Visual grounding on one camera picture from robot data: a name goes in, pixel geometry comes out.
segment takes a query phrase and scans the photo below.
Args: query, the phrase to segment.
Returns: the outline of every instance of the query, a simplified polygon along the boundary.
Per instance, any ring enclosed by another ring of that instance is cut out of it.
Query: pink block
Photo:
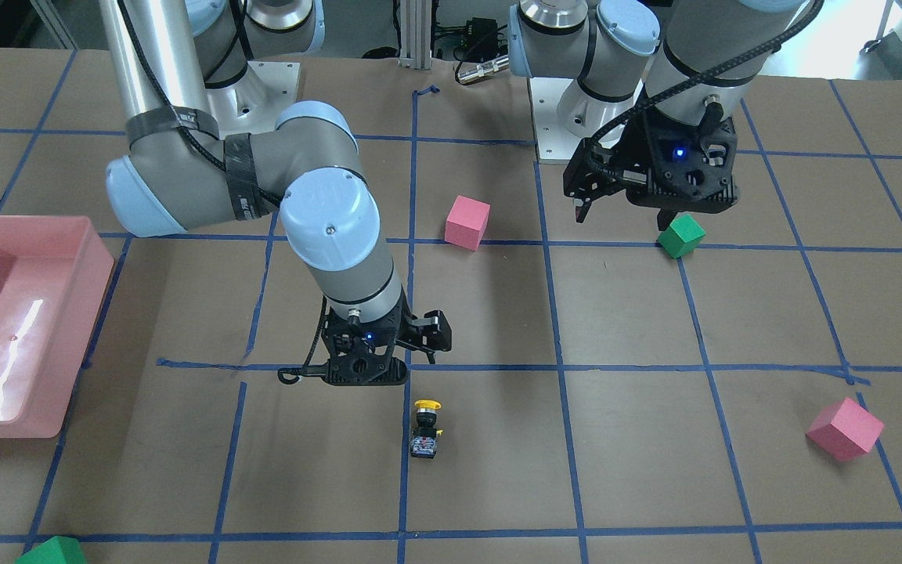
[[[806,436],[839,461],[849,461],[869,454],[883,432],[883,421],[877,420],[854,399],[845,399],[824,407],[810,425]]]
[[[89,218],[0,215],[0,438],[60,431],[112,266]]]
[[[471,197],[456,197],[448,221],[444,224],[444,240],[475,251],[479,248],[488,221],[489,204],[472,200]]]

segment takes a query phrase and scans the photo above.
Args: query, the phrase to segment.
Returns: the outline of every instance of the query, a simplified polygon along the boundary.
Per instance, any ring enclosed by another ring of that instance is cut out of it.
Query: pink tray
[[[0,438],[60,431],[112,266],[89,218],[0,215]]]

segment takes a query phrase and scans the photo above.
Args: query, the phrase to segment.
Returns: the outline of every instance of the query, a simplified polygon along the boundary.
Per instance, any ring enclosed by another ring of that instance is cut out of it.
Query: light blue joint cap
[[[517,4],[511,5],[511,21],[507,28],[509,53],[511,54],[511,73],[514,76],[531,78],[531,67],[527,64],[524,53],[524,36],[521,35],[520,17],[517,15]]]
[[[190,18],[190,29],[193,29],[194,37],[207,31],[229,4],[229,0],[183,1],[186,3],[186,15]]]
[[[312,32],[312,44],[305,49],[305,53],[313,53],[322,48],[323,42],[326,40],[326,12],[323,11],[323,0],[316,0],[315,6],[312,7],[312,14],[308,17],[314,17],[312,24],[316,26]]]
[[[806,0],[740,0],[740,3],[748,8],[754,8],[759,12],[777,14],[795,10]]]
[[[347,132],[347,135],[350,136],[350,140],[354,142],[354,147],[358,150],[358,153],[360,153],[361,147],[358,146],[357,139],[354,139],[354,133],[350,132],[350,125],[347,125],[347,119],[343,117],[343,114],[340,114],[340,111],[337,110],[337,108],[330,106],[330,104],[316,100],[302,100],[293,103],[287,110],[280,112],[280,116],[276,119],[276,122],[273,122],[273,128],[280,129],[280,126],[283,125],[285,121],[294,118],[318,118],[336,125],[337,128]]]
[[[648,57],[659,44],[659,21],[652,10],[636,0],[601,0],[597,21],[619,45]]]
[[[316,168],[290,183],[280,222],[294,253],[319,270],[347,270],[368,257],[381,216],[368,186],[344,168]]]
[[[107,165],[106,195],[121,225],[137,237],[186,233],[141,179],[128,156]]]

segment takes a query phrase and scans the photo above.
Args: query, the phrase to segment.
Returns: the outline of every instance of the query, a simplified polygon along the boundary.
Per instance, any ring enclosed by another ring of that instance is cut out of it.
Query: green block
[[[68,537],[52,537],[17,558],[16,564],[86,564],[86,561],[78,541]]]
[[[663,246],[670,258],[676,259],[690,253],[702,242],[705,230],[690,215],[678,215],[656,242]]]

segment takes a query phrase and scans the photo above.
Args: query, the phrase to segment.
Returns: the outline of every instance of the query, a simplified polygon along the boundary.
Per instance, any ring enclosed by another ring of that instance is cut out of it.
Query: robotic arm
[[[100,0],[100,6],[130,146],[129,156],[110,163],[106,186],[130,233],[185,233],[279,208],[291,247],[325,295],[329,311],[316,340],[321,332],[330,353],[319,367],[305,361],[281,371],[282,381],[292,374],[331,385],[400,385],[407,371],[393,356],[395,345],[420,350],[431,362],[436,351],[451,349],[441,311],[418,319],[409,310],[357,140],[339,111],[303,101],[265,132],[227,136],[211,112],[210,99],[233,99],[229,118],[250,117],[253,111],[236,110],[255,106],[266,92],[258,78],[240,87],[252,78],[247,58],[274,45],[315,47],[318,2],[234,2],[233,10],[226,0]],[[244,30],[253,32],[249,39]],[[225,89],[232,89],[228,96]]]
[[[716,214],[736,204],[731,115],[763,61],[816,17],[823,0],[790,26],[803,3],[681,0],[662,40],[655,15],[636,0],[513,6],[513,74],[574,79],[558,114],[583,138],[563,175],[576,221],[599,197],[622,190],[631,204],[659,208],[660,230],[677,213]]]

